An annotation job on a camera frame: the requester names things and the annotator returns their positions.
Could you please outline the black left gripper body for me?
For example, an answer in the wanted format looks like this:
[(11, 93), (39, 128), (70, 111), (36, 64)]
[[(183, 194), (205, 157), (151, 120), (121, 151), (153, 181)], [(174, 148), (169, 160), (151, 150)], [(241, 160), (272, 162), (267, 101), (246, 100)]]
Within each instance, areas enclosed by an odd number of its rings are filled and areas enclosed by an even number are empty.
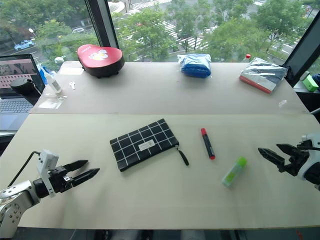
[(63, 193), (73, 187), (71, 183), (72, 179), (68, 177), (68, 171), (65, 166), (58, 166), (48, 173), (49, 181), (55, 193)]

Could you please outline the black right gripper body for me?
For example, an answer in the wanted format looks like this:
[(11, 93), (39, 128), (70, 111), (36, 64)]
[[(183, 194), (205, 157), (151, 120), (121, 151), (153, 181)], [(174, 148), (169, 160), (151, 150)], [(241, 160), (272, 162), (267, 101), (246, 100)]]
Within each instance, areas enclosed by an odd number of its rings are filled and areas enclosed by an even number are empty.
[(296, 177), (301, 167), (306, 163), (310, 154), (303, 149), (299, 149), (299, 156), (297, 158), (289, 156), (289, 164), (284, 164), (284, 167), (278, 168), (280, 173), (287, 172)]

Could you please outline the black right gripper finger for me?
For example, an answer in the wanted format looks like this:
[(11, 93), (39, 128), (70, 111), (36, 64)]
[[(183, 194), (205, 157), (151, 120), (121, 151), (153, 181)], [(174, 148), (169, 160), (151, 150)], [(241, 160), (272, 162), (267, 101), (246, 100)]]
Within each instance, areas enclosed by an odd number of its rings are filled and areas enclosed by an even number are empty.
[(276, 152), (268, 149), (268, 148), (258, 148), (259, 153), (262, 155), (263, 158), (270, 161), (278, 168), (283, 168), (285, 166), (285, 159), (278, 155)]
[(297, 158), (299, 156), (299, 151), (296, 146), (287, 143), (276, 144), (276, 146), (291, 158)]

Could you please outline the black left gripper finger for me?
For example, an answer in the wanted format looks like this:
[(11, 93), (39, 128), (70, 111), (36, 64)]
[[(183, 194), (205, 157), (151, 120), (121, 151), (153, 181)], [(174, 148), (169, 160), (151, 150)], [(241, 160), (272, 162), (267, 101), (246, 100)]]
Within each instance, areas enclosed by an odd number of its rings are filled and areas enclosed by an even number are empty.
[(63, 171), (65, 173), (69, 173), (69, 172), (73, 172), (75, 170), (80, 169), (81, 167), (83, 167), (84, 165), (86, 165), (88, 163), (88, 160), (77, 160), (74, 162), (71, 162), (69, 164), (66, 164), (63, 166)]
[(72, 180), (71, 180), (71, 185), (73, 187), (76, 187), (90, 179), (92, 179), (98, 172), (99, 172), (100, 168), (92, 168), (84, 173), (81, 173), (78, 176), (75, 176)]

